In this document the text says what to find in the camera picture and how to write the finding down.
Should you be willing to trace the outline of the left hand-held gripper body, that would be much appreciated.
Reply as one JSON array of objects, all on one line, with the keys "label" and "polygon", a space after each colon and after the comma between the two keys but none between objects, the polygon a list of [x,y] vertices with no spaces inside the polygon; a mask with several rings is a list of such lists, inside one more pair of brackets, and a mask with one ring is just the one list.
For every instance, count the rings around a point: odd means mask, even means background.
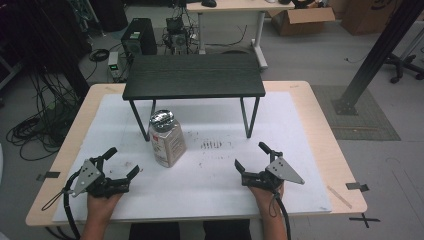
[{"label": "left hand-held gripper body", "polygon": [[88,193],[95,198],[110,198],[113,195],[127,193],[131,180],[126,178],[111,179],[103,172],[103,157],[86,159],[72,177],[77,180],[72,184],[71,195],[77,197]]}]

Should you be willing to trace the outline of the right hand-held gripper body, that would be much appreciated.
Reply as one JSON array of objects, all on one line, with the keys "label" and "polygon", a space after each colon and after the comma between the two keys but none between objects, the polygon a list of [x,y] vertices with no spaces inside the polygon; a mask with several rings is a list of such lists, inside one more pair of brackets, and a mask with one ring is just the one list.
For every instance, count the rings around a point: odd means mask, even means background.
[{"label": "right hand-held gripper body", "polygon": [[282,157],[273,160],[264,171],[259,173],[247,172],[241,167],[241,183],[243,186],[256,187],[274,191],[285,181],[303,185],[305,181]]}]

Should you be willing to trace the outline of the clear jar with silver lid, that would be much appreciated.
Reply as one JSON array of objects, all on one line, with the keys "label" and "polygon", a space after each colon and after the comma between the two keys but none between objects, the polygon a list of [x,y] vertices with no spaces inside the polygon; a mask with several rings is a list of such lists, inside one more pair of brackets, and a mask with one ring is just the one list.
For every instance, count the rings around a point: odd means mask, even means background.
[{"label": "clear jar with silver lid", "polygon": [[187,147],[181,125],[170,110],[158,110],[149,120],[149,134],[156,161],[173,167]]}]

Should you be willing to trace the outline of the person's right hand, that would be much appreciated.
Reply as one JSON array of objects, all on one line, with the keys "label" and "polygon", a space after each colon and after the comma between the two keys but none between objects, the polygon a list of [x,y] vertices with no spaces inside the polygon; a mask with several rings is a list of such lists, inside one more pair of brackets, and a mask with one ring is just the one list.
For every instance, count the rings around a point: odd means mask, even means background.
[{"label": "person's right hand", "polygon": [[257,187],[250,187],[249,190],[255,198],[261,215],[275,217],[281,214],[277,199],[271,191]]}]

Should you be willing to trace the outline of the person's left hand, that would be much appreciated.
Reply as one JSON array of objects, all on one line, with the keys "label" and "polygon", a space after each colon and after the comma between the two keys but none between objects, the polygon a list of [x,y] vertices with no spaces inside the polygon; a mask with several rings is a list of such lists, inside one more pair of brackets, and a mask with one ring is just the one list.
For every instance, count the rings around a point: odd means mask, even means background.
[{"label": "person's left hand", "polygon": [[96,198],[89,195],[87,198],[87,219],[90,221],[109,221],[121,197],[122,194],[112,195],[109,198]]}]

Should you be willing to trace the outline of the white board mat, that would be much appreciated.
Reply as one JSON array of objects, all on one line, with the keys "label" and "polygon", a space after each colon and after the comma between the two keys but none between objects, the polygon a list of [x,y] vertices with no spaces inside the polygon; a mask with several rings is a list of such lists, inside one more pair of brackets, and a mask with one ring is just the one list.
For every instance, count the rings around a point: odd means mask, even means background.
[{"label": "white board mat", "polygon": [[[258,214],[251,192],[241,184],[234,164],[260,172],[269,164],[261,143],[282,153],[302,177],[286,183],[283,203],[291,214],[328,213],[332,206],[290,93],[269,92],[259,106],[251,135],[245,133],[241,113],[255,103],[248,98],[137,101],[129,104],[119,94],[107,94],[71,167],[77,171],[90,157],[116,148],[105,162],[106,176],[124,177],[140,169],[120,200],[116,220],[188,220],[250,218]],[[180,122],[187,150],[166,168],[154,158],[135,120],[152,108],[168,109]]]}]

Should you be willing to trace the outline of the black tape strip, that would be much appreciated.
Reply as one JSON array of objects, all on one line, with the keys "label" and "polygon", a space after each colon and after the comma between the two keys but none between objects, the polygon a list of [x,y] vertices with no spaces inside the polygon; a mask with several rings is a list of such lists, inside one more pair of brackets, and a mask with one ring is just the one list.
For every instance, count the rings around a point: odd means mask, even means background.
[{"label": "black tape strip", "polygon": [[346,183],[345,184],[348,190],[360,190],[361,192],[369,191],[367,184],[360,184],[359,182],[355,183]]},{"label": "black tape strip", "polygon": [[57,171],[47,171],[44,174],[39,174],[36,178],[37,181],[45,181],[49,178],[58,178],[60,176],[60,172]]}]

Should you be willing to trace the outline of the person's left leg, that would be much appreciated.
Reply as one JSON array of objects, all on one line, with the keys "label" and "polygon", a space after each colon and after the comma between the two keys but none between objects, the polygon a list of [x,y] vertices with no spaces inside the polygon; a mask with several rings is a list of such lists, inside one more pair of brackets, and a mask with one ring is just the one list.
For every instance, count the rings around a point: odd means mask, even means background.
[{"label": "person's left leg", "polygon": [[128,240],[180,240],[177,222],[134,223]]}]

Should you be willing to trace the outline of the person's leg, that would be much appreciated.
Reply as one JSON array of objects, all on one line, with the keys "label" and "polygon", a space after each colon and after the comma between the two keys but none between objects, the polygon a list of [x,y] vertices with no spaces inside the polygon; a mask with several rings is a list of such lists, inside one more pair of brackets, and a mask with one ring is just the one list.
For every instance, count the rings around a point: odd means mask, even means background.
[{"label": "person's leg", "polygon": [[204,221],[203,229],[204,240],[252,240],[248,219]]},{"label": "person's leg", "polygon": [[128,240],[180,240],[177,222],[134,223]]}]

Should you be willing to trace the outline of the person's right leg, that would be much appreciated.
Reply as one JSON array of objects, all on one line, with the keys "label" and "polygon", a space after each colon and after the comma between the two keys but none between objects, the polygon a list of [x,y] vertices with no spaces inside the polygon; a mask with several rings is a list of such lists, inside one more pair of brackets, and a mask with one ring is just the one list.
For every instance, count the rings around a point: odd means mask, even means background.
[{"label": "person's right leg", "polygon": [[204,221],[203,229],[204,240],[252,240],[248,219]]}]

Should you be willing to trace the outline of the grey bench power supply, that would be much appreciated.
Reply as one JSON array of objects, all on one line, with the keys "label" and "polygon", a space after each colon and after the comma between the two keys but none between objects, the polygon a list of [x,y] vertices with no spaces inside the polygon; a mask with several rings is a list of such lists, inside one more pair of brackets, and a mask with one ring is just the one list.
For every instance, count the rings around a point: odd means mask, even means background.
[{"label": "grey bench power supply", "polygon": [[115,82],[125,82],[127,60],[118,51],[111,51],[108,58],[108,69]]}]

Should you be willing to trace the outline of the grey floor mat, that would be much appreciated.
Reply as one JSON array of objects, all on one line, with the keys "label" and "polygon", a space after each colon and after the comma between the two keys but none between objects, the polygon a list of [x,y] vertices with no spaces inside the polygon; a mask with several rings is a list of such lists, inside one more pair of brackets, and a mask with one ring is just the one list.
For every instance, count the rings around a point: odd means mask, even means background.
[{"label": "grey floor mat", "polygon": [[312,85],[311,88],[337,140],[401,140],[368,89],[355,104],[355,114],[340,115],[332,102],[342,95],[345,86]]}]

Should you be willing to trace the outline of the black shelf with metal legs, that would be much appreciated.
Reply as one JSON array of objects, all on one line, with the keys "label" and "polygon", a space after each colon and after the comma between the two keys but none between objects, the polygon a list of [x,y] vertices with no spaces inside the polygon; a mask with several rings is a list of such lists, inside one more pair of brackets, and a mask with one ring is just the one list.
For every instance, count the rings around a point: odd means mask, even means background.
[{"label": "black shelf with metal legs", "polygon": [[122,98],[130,104],[148,141],[148,129],[135,105],[139,100],[252,97],[252,115],[243,117],[246,136],[251,137],[259,102],[265,94],[260,68],[252,54],[143,55],[133,60]]}]

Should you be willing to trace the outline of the black computer tower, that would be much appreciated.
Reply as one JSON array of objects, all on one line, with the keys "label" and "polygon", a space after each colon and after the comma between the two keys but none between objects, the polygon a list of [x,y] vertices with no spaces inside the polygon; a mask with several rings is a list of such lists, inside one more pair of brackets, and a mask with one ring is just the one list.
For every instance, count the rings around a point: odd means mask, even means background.
[{"label": "black computer tower", "polygon": [[126,53],[132,55],[156,55],[157,45],[152,21],[149,18],[133,18],[121,43]]}]

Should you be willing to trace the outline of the open cardboard box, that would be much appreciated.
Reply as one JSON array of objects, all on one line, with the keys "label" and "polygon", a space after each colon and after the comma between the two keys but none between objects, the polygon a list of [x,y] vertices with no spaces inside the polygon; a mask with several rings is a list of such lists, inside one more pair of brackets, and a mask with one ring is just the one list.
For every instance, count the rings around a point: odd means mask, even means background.
[{"label": "open cardboard box", "polygon": [[326,22],[335,21],[331,7],[283,10],[271,13],[271,23],[280,36],[319,34]]}]

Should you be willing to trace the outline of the open electronics unit with fan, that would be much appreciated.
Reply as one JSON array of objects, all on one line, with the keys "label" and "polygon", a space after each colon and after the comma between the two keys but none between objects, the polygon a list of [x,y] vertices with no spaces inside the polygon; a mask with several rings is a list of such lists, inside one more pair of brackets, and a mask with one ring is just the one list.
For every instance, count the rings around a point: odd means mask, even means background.
[{"label": "open electronics unit with fan", "polygon": [[193,52],[192,44],[197,35],[192,25],[186,26],[181,16],[166,19],[163,43],[172,55],[187,55]]}]

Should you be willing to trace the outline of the white desk with wooden top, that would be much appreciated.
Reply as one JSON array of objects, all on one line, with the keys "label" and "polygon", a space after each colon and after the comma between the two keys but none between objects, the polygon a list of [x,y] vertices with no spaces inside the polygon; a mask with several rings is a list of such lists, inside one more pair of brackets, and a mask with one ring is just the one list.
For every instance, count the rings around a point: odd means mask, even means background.
[{"label": "white desk with wooden top", "polygon": [[251,46],[257,57],[259,67],[261,70],[268,68],[267,61],[261,49],[262,30],[264,25],[265,14],[268,11],[286,11],[295,8],[292,1],[286,4],[281,4],[278,0],[215,0],[216,7],[205,7],[200,3],[188,3],[187,11],[196,13],[198,18],[198,40],[199,40],[199,54],[205,54],[205,36],[203,27],[203,14],[208,12],[237,12],[237,11],[254,11],[257,12],[257,28],[256,35],[251,40]]}]

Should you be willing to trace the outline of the black office chair base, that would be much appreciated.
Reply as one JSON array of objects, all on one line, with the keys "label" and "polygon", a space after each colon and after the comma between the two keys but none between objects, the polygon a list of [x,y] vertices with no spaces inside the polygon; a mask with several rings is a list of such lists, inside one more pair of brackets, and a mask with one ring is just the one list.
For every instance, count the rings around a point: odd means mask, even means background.
[{"label": "black office chair base", "polygon": [[416,58],[412,54],[412,49],[405,50],[401,56],[396,56],[393,53],[390,53],[385,60],[385,64],[390,64],[395,67],[396,75],[390,79],[392,84],[396,84],[403,77],[404,70],[408,69],[413,72],[416,72],[415,79],[418,81],[424,80],[424,68],[418,67],[413,64],[413,60]]}]

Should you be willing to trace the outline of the large closed cardboard box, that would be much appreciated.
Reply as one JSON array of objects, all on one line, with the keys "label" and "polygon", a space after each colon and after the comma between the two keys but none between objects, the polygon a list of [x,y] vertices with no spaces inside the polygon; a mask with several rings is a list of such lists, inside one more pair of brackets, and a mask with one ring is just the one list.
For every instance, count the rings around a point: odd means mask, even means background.
[{"label": "large closed cardboard box", "polygon": [[351,0],[341,26],[353,36],[381,33],[403,0]]}]

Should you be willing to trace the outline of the black metal frame post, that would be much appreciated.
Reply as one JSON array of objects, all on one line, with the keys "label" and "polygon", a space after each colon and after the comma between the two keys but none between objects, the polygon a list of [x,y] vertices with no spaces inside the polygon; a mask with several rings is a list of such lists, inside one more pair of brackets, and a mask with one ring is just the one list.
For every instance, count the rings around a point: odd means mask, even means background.
[{"label": "black metal frame post", "polygon": [[341,97],[332,101],[336,114],[357,115],[355,104],[423,10],[424,0],[402,1]]}]

